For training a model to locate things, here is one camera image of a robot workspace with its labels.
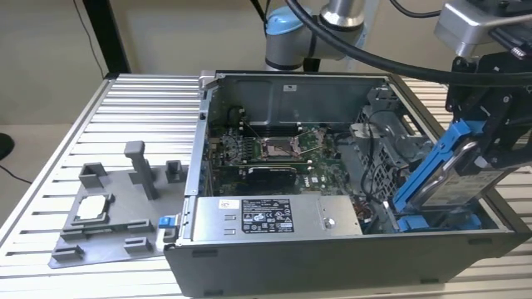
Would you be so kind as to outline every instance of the black cable cord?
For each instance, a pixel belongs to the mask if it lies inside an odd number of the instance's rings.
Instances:
[[[263,22],[263,27],[264,27],[264,36],[267,36],[267,26],[268,26],[268,11],[270,11],[270,5],[272,4],[272,0],[266,1],[266,8],[264,8],[264,22]]]
[[[394,7],[404,14],[407,17],[412,17],[415,19],[428,19],[430,17],[438,17],[442,11],[431,11],[431,12],[414,12],[406,9],[398,2],[398,0],[390,0]]]
[[[366,168],[366,171],[363,173],[363,177],[360,179],[360,187],[363,190],[363,193],[366,195],[366,198],[371,201],[375,197],[372,194],[372,190],[370,189],[370,191],[366,189],[366,179],[368,178],[368,174],[370,174],[370,169],[371,166],[374,165],[374,154],[375,154],[375,137],[374,137],[374,131],[372,131],[372,127],[371,127],[371,120],[372,117],[379,114],[380,112],[390,112],[390,110],[378,110],[375,111],[368,118],[364,121],[364,124],[368,126],[368,134],[370,134],[370,149],[368,149],[368,168]]]
[[[235,123],[231,123],[231,112],[232,112],[234,109],[236,109],[236,108],[239,108],[239,110],[240,110],[240,109],[243,109],[244,107],[243,107],[243,106],[239,106],[239,105],[235,105],[235,106],[231,106],[231,107],[228,108],[228,110],[227,110],[227,115],[226,115],[226,124],[227,124],[227,126],[235,125]]]
[[[267,15],[264,14],[263,7],[260,6],[259,0],[250,0],[250,2],[251,2],[251,4],[254,5],[255,10],[258,11],[260,20],[262,20],[263,23],[264,23],[264,22],[267,21],[267,20],[266,20],[266,19],[267,19]]]
[[[286,152],[286,153],[290,154],[291,156],[294,156],[294,154],[295,154],[294,152],[290,152],[290,151],[287,151],[286,149],[283,149],[283,147],[280,147],[280,146],[274,146],[274,148],[282,150],[283,152]]]
[[[94,51],[94,45],[92,45],[91,34],[90,34],[88,29],[87,29],[86,23],[83,22],[82,13],[80,13],[80,9],[79,9],[79,7],[78,7],[76,0],[72,0],[72,2],[74,2],[74,6],[76,7],[78,17],[80,18],[80,22],[82,22],[83,29],[86,30],[87,37],[88,37],[88,39],[90,39],[92,57],[94,57],[94,59],[95,59],[95,61],[96,61],[96,64],[99,65],[100,74],[102,74],[102,79],[104,79],[102,65],[100,65],[100,62],[99,62],[99,58],[96,57],[96,52]]]
[[[532,73],[514,74],[468,74],[460,72],[446,72],[442,70],[416,67],[403,64],[387,58],[383,58],[364,50],[350,45],[327,28],[320,25],[306,12],[298,0],[286,0],[292,12],[299,20],[306,24],[310,30],[342,53],[364,64],[368,64],[387,72],[399,74],[419,80],[438,82],[442,84],[454,84],[464,86],[523,86],[532,82]]]
[[[16,176],[16,175],[10,171],[10,169],[6,168],[6,167],[3,167],[2,165],[0,165],[0,169],[3,169],[3,170],[10,174],[10,176],[11,176],[12,178],[20,180],[22,182],[26,182],[26,183],[28,183],[30,185],[34,183],[32,181],[28,181],[27,179],[23,179],[23,178],[20,178],[19,176]]]

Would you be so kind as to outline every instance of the white sticker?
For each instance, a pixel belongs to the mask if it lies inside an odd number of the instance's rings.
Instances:
[[[423,206],[456,206],[467,204],[471,198],[499,178],[502,171],[487,171],[475,176],[452,176],[438,188]]]
[[[240,209],[240,201],[238,199],[220,199],[219,209]]]
[[[298,91],[298,85],[283,85],[284,92],[295,92]]]

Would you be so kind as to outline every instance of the warning label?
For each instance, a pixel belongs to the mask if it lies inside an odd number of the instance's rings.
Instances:
[[[247,234],[294,232],[290,199],[244,199],[242,201],[242,231]]]
[[[475,176],[459,176],[455,174],[443,183],[443,186],[438,188],[423,206],[436,207],[466,204],[503,173],[503,171],[486,171]]]

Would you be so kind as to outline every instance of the metal rail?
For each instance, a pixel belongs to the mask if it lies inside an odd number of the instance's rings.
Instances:
[[[446,126],[447,88],[407,79]],[[59,145],[0,230],[0,298],[180,298],[164,257],[76,268],[48,268],[50,253],[78,192],[83,163],[131,168],[130,140],[147,142],[151,165],[188,163],[199,108],[198,77],[122,75],[107,80]],[[523,168],[498,185],[532,227],[532,172]],[[446,285],[260,296],[260,298],[531,298],[532,241],[506,257],[475,263]]]

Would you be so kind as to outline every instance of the blue latch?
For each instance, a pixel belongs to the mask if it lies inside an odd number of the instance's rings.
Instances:
[[[164,216],[159,218],[159,228],[160,229],[172,229],[176,227],[176,217],[175,216]]]
[[[403,216],[398,220],[399,230],[402,232],[411,232],[430,228],[426,218],[422,215]]]

